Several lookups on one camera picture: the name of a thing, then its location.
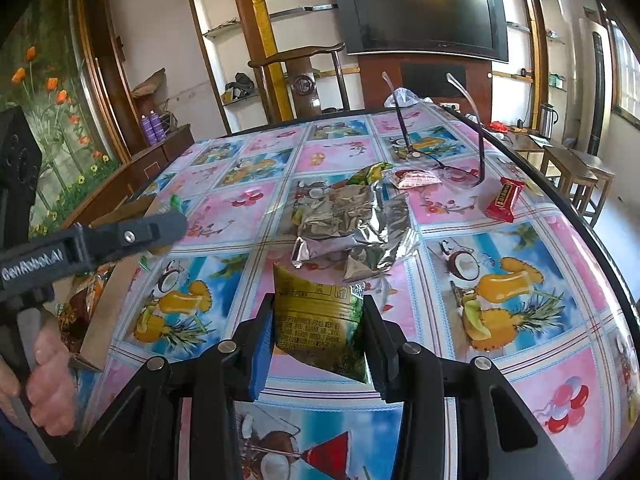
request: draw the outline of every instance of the black bag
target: black bag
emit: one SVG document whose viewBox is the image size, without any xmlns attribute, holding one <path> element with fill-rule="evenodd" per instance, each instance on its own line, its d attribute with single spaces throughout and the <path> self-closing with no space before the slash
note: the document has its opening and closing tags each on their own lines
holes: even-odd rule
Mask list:
<svg viewBox="0 0 640 480">
<path fill-rule="evenodd" d="M 233 89 L 234 99 L 241 97 L 247 97 L 255 92 L 255 83 L 249 78 L 249 76 L 243 72 L 236 74 L 236 81 L 227 83 L 225 91 Z"/>
</svg>

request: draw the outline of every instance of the chair backrest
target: chair backrest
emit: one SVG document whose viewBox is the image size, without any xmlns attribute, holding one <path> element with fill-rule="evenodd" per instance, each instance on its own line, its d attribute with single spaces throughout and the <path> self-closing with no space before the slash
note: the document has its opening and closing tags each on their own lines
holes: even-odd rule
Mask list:
<svg viewBox="0 0 640 480">
<path fill-rule="evenodd" d="M 318 89 L 316 88 L 316 77 L 311 67 L 311 57 L 317 54 L 331 54 L 334 62 L 335 76 L 338 80 L 340 98 L 342 99 L 342 108 L 344 110 L 350 110 L 347 90 L 344 86 L 342 67 L 338 59 L 338 52 L 343 49 L 344 43 L 338 43 L 334 46 L 303 46 L 301 48 L 278 52 L 262 61 L 250 61 L 248 65 L 251 68 L 260 69 L 262 87 L 266 88 L 265 67 L 273 63 L 283 62 L 287 67 L 287 78 L 293 96 L 293 104 L 296 108 L 296 116 L 298 118 L 313 117 L 322 113 Z M 266 95 L 267 104 L 270 108 L 268 115 L 274 117 L 276 114 L 274 113 L 273 102 L 268 92 L 266 92 Z"/>
</svg>

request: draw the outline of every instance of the blue gripper pad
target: blue gripper pad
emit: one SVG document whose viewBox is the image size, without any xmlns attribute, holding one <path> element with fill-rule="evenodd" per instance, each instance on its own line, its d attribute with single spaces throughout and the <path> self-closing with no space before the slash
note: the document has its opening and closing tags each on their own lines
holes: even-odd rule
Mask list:
<svg viewBox="0 0 640 480">
<path fill-rule="evenodd" d="M 265 296 L 262 306 L 256 316 L 261 325 L 261 332 L 257 334 L 254 356 L 251 360 L 251 379 L 249 382 L 249 396 L 252 400 L 258 398 L 267 382 L 267 374 L 273 354 L 273 303 Z"/>
</svg>

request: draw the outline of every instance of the human hand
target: human hand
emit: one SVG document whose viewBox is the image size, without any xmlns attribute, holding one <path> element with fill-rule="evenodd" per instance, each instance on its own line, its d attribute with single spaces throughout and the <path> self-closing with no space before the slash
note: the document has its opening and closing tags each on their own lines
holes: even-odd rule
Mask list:
<svg viewBox="0 0 640 480">
<path fill-rule="evenodd" d="M 69 373 L 69 351 L 60 339 L 58 324 L 50 318 L 34 345 L 39 366 L 26 385 L 31 402 L 31 420 L 51 436 L 65 435 L 73 429 L 76 417 L 74 383 Z M 0 409 L 20 426 L 8 397 L 20 394 L 20 383 L 7 364 L 0 360 Z"/>
</svg>

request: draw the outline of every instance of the yellow pillar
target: yellow pillar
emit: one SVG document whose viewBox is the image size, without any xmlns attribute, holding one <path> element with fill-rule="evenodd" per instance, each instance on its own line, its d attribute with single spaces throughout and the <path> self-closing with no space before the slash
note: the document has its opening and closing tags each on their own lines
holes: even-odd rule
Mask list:
<svg viewBox="0 0 640 480">
<path fill-rule="evenodd" d="M 276 54 L 276 40 L 271 28 L 269 11 L 264 0 L 236 0 L 242 31 L 252 61 L 261 61 Z M 280 63 L 274 63 L 266 70 L 265 90 L 271 96 L 274 112 L 278 115 L 273 122 L 287 121 L 293 118 L 289 92 Z"/>
</svg>

